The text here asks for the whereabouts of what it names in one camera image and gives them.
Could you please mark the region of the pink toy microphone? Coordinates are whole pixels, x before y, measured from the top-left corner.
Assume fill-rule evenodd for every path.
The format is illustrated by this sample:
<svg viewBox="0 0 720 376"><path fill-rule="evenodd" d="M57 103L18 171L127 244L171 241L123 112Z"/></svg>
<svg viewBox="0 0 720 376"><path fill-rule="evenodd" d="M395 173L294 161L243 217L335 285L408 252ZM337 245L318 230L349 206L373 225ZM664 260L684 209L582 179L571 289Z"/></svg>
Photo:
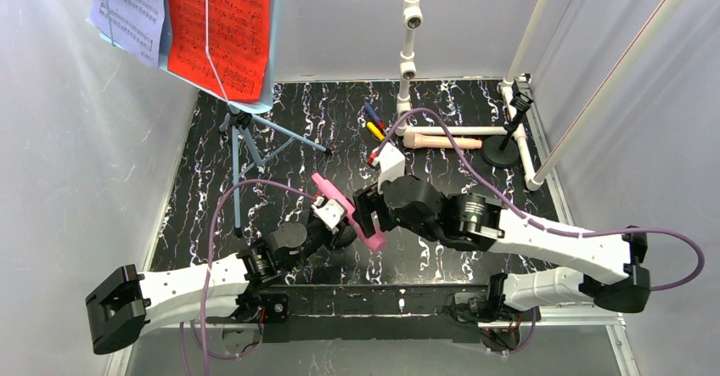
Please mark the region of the pink toy microphone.
<svg viewBox="0 0 720 376"><path fill-rule="evenodd" d="M312 181L317 185L320 197L326 200L323 206L313 206L313 210L318 212L318 217L332 233L338 233L339 225L346 223L372 252L378 252L385 247L385 235L374 225L373 220L369 221L368 236L358 220L360 215L356 206L330 180L319 173L313 173Z"/></svg>

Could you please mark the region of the beige toy microphone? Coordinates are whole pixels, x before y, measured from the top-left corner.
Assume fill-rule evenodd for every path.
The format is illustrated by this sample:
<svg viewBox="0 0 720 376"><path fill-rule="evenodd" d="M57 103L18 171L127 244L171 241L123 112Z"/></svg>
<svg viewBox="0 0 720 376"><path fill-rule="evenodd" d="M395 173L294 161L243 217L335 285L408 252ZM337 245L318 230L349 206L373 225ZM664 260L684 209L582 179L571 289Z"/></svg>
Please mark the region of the beige toy microphone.
<svg viewBox="0 0 720 376"><path fill-rule="evenodd" d="M483 142L480 139L455 137L455 146L459 149L481 149ZM446 136L424 135L416 132L406 132L402 143L409 149L452 149L453 144Z"/></svg>

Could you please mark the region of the black round microphone stand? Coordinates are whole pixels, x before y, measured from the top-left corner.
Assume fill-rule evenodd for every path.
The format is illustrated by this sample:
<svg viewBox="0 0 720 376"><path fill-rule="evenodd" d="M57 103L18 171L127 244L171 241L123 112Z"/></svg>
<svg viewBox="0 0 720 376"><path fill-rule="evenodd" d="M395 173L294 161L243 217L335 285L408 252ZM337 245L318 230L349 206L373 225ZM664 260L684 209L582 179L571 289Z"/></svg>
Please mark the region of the black round microphone stand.
<svg viewBox="0 0 720 376"><path fill-rule="evenodd" d="M335 232L326 227L318 230L318 248L328 251L343 250L350 246L357 239L355 230L346 224L341 224Z"/></svg>

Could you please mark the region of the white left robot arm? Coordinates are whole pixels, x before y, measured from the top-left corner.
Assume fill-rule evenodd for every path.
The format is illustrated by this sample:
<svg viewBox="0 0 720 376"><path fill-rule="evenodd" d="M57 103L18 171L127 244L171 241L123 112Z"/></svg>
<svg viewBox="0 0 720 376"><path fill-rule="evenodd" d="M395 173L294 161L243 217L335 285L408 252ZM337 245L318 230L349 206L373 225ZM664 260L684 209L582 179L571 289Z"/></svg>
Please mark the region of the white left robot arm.
<svg viewBox="0 0 720 376"><path fill-rule="evenodd" d="M211 265L165 272L118 267L85 299L93 353L120 351L144 334L200 315L251 320L264 309L259 290L318 250L342 249L356 238L347 219L329 228L311 216L286 222Z"/></svg>

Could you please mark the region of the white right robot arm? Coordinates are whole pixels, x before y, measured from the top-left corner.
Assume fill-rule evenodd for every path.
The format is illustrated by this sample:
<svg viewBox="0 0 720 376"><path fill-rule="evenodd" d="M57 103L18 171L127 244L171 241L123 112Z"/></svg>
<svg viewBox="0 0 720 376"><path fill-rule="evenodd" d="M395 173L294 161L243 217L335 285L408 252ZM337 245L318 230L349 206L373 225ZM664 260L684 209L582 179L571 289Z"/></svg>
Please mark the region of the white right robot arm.
<svg viewBox="0 0 720 376"><path fill-rule="evenodd" d="M641 266L647 251L642 233L594 237L572 235L558 222L542 220L534 226L495 199L443 194L415 176L358 189L352 199L352 216L368 238L402 227L449 249L524 255L554 264L541 272L492 275L487 293L466 303L471 321L562 303L639 313L651 294L650 272Z"/></svg>

